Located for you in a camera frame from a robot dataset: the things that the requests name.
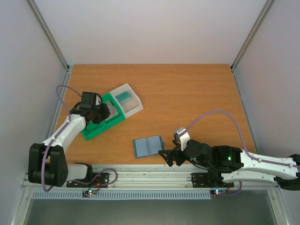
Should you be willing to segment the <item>blue card holder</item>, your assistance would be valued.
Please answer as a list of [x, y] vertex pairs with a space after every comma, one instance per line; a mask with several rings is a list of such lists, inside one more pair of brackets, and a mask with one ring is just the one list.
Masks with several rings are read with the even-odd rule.
[[135, 158], [144, 158], [158, 155], [165, 149], [165, 143], [160, 135], [133, 140]]

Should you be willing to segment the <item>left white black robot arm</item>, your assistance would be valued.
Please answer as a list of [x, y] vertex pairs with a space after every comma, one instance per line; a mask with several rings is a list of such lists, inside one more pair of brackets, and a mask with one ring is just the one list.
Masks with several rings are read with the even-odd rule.
[[92, 185], [94, 174], [91, 166], [83, 163], [69, 165], [65, 153], [88, 124], [99, 124], [109, 116], [109, 108], [98, 93], [83, 92], [81, 101], [68, 112], [58, 130], [42, 143], [34, 143], [30, 147], [29, 182], [41, 184], [45, 192], [72, 180], [78, 180], [84, 187]]

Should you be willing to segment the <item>white card in middle compartment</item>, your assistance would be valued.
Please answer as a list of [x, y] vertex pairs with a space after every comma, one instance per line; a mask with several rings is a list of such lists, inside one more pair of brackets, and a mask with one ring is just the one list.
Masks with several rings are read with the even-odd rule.
[[110, 101], [107, 101], [106, 105], [110, 112], [109, 117], [105, 119], [105, 121], [108, 121], [108, 120], [112, 119], [113, 117], [117, 116], [119, 113], [118, 113], [117, 109], [115, 108], [115, 106]]

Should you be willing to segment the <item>teal card stack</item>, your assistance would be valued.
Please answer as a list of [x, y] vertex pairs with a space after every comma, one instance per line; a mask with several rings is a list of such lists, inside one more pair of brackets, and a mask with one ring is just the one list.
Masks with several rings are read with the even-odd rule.
[[125, 103], [131, 99], [131, 95], [127, 91], [124, 91], [124, 92], [116, 95], [115, 97], [120, 104]]

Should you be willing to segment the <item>green plastic bin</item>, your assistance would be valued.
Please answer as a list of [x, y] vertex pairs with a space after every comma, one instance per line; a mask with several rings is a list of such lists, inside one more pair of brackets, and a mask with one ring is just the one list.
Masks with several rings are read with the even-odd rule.
[[121, 121], [125, 120], [125, 116], [122, 113], [121, 107], [119, 104], [116, 102], [116, 99], [110, 94], [107, 93], [102, 96], [102, 99], [104, 103], [107, 101], [110, 101], [115, 108], [118, 111], [118, 115], [113, 117], [112, 119], [108, 121], [102, 121], [99, 124], [95, 124], [93, 122], [89, 123], [82, 131], [82, 135], [85, 138], [86, 141], [91, 140], [92, 138], [96, 137], [97, 135], [101, 134], [102, 132], [112, 128], [113, 126], [117, 125]]

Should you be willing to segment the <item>right small circuit board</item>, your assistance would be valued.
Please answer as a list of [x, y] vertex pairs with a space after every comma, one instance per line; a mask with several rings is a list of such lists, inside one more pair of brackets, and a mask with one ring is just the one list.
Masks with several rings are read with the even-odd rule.
[[225, 189], [213, 189], [210, 191], [211, 196], [218, 196], [218, 195], [225, 195], [226, 190]]

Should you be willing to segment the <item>small circuit board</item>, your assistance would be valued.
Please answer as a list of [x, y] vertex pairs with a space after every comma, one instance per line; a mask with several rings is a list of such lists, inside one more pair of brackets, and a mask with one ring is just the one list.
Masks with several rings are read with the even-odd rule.
[[226, 190], [225, 189], [213, 189], [210, 191], [211, 196], [218, 196], [218, 195], [225, 195]]
[[87, 198], [87, 197], [91, 197], [95, 194], [97, 194], [97, 190], [87, 190], [87, 191], [82, 191], [82, 197]]

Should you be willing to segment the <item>white plastic bin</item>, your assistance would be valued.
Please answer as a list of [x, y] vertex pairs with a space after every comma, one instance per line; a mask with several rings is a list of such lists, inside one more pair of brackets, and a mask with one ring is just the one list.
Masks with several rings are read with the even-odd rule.
[[[127, 91], [131, 95], [131, 99], [125, 103], [120, 104], [115, 96], [124, 91]], [[126, 119], [143, 110], [143, 105], [140, 98], [128, 83], [113, 89], [112, 91], [110, 91], [110, 94], [116, 99], [116, 102], [121, 107], [122, 113], [124, 114]]]

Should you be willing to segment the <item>left small circuit board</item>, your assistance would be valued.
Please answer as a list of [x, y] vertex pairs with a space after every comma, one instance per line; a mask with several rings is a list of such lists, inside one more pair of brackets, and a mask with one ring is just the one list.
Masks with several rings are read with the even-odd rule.
[[87, 190], [87, 191], [82, 191], [82, 197], [87, 198], [87, 197], [91, 197], [95, 194], [97, 194], [97, 190]]

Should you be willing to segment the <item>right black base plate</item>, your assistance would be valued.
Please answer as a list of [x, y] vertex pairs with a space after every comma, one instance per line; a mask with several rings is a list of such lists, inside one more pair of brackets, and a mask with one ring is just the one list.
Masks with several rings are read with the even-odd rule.
[[191, 173], [191, 182], [193, 188], [233, 188], [234, 183], [224, 183], [223, 181], [218, 181], [217, 183], [212, 183], [208, 179], [207, 173], [195, 172]]

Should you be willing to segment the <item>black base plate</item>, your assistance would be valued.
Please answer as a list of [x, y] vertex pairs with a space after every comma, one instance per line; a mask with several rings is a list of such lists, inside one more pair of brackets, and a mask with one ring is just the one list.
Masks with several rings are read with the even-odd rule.
[[67, 182], [66, 186], [68, 188], [89, 188], [91, 186], [99, 186], [100, 184], [104, 184], [106, 188], [106, 184], [109, 182], [109, 173], [104, 172], [99, 174], [93, 181], [92, 179], [96, 176], [96, 173], [93, 173], [88, 178], [79, 180], [76, 182], [74, 180]]
[[195, 172], [191, 173], [191, 182], [193, 188], [233, 188], [234, 183], [224, 183], [223, 181], [218, 181], [217, 183], [212, 183], [208, 179], [207, 173]]

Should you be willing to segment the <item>front aluminium rail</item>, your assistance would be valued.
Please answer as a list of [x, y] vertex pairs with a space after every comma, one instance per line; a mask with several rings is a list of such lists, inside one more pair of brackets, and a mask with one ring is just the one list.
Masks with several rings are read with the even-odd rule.
[[[112, 168], [118, 173], [117, 181], [108, 185], [108, 189], [119, 190], [179, 190], [192, 189], [195, 180], [193, 173], [207, 173], [193, 166], [192, 164], [183, 164], [182, 166], [169, 167], [168, 165], [92, 165], [93, 172], [99, 173], [104, 169]], [[247, 176], [246, 180], [238, 178], [234, 182], [234, 187], [230, 190], [238, 189], [239, 181], [242, 181], [244, 190], [268, 190], [277, 189], [279, 186], [275, 183], [267, 181], [258, 181], [251, 176]], [[28, 172], [22, 182], [22, 189], [38, 189], [42, 190], [40, 184], [30, 183], [28, 180]]]

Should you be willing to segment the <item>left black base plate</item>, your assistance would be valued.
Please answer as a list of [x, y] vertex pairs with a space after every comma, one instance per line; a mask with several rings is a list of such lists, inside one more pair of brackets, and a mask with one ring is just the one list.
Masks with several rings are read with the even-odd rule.
[[91, 186], [99, 186], [100, 184], [104, 184], [106, 188], [106, 184], [109, 182], [109, 173], [104, 172], [99, 174], [93, 181], [92, 179], [96, 176], [96, 173], [93, 173], [88, 178], [79, 180], [76, 182], [74, 180], [67, 182], [66, 186], [68, 188], [89, 188]]

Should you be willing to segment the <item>left aluminium frame post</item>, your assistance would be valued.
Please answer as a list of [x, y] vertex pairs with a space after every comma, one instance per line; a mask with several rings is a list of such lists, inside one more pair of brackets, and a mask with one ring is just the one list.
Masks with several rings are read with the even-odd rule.
[[55, 41], [55, 39], [54, 39], [54, 37], [53, 37], [53, 35], [52, 35], [52, 33], [51, 33], [47, 23], [46, 23], [44, 17], [42, 16], [36, 2], [34, 0], [26, 0], [26, 1], [28, 3], [29, 7], [31, 8], [34, 16], [36, 17], [38, 23], [40, 24], [40, 26], [41, 26], [44, 34], [46, 35], [48, 41], [50, 42], [52, 48], [54, 49], [56, 55], [58, 56], [58, 58], [59, 58], [61, 64], [63, 65], [64, 69], [66, 71], [68, 71], [69, 70], [69, 65], [68, 65], [65, 57], [63, 56], [57, 42]]

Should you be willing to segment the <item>right aluminium frame post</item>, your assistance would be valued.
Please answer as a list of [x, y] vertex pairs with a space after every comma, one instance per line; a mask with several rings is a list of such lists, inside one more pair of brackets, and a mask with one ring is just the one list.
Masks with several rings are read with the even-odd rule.
[[234, 73], [236, 67], [238, 66], [240, 60], [242, 59], [244, 53], [248, 49], [249, 45], [251, 44], [253, 38], [255, 37], [256, 33], [258, 32], [259, 28], [261, 27], [262, 23], [264, 22], [265, 18], [267, 17], [267, 14], [269, 13], [270, 9], [272, 8], [273, 4], [275, 3], [275, 0], [267, 0], [261, 11], [259, 12], [254, 24], [252, 25], [245, 41], [243, 42], [237, 56], [235, 57], [232, 65], [230, 66], [231, 72]]

